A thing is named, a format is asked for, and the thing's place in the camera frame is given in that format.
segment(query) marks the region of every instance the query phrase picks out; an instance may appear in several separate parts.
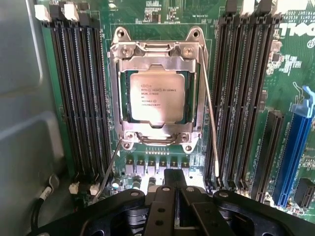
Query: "cpu socket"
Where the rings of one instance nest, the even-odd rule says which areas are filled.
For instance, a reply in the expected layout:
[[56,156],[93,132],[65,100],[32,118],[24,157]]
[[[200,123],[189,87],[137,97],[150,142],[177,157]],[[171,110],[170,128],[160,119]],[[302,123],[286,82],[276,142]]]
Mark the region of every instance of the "cpu socket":
[[181,145],[192,153],[205,110],[200,67],[207,68],[208,52],[202,29],[191,28],[184,41],[133,41],[118,27],[108,57],[114,126],[122,147]]

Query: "chip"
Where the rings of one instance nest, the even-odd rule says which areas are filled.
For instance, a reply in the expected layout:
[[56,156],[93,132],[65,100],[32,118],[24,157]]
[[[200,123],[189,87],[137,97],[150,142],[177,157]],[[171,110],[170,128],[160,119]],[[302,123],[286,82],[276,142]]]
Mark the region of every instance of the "chip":
[[130,76],[131,116],[152,125],[181,121],[185,77],[176,72],[149,70]]

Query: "motherboard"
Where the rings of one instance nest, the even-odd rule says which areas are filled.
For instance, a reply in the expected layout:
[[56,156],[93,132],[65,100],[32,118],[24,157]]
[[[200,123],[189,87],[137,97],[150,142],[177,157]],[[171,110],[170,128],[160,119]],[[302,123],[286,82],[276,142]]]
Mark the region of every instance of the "motherboard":
[[35,16],[78,207],[119,149],[102,198],[182,169],[315,223],[314,0],[37,0]]

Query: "white connector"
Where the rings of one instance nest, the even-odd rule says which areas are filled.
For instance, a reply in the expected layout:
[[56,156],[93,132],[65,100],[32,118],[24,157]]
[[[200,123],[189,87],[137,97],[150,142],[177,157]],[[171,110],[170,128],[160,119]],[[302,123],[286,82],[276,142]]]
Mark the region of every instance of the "white connector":
[[92,196],[95,196],[99,190],[99,183],[90,186],[90,192]]
[[35,17],[40,21],[51,22],[51,17],[47,8],[44,5],[34,5],[35,7]]
[[289,10],[287,0],[277,0],[275,2],[274,8],[271,10],[271,14],[274,15],[282,15],[285,14]]
[[79,21],[79,15],[74,4],[64,5],[64,16],[70,21]]
[[241,16],[252,15],[255,8],[255,0],[243,0],[242,9],[240,11]]
[[79,192],[79,184],[80,184],[80,182],[77,182],[77,183],[72,183],[69,186],[69,191],[70,191],[71,194],[78,194],[78,192]]

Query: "mounting hole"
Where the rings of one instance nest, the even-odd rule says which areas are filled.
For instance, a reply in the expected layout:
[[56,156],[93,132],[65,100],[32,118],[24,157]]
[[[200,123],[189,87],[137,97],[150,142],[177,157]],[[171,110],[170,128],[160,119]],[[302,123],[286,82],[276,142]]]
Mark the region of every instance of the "mounting hole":
[[119,38],[124,37],[124,35],[125,35],[125,32],[124,32],[122,29],[120,29],[120,30],[117,32],[117,36],[118,36]]
[[163,225],[164,224],[164,222],[162,221],[162,220],[157,220],[156,221],[156,225],[157,226],[161,226],[161,225]]
[[196,30],[193,34],[192,34],[195,38],[200,36],[200,32],[198,30]]
[[217,226],[219,226],[219,224],[218,224],[216,221],[210,222],[210,225],[211,225],[212,227],[217,227]]

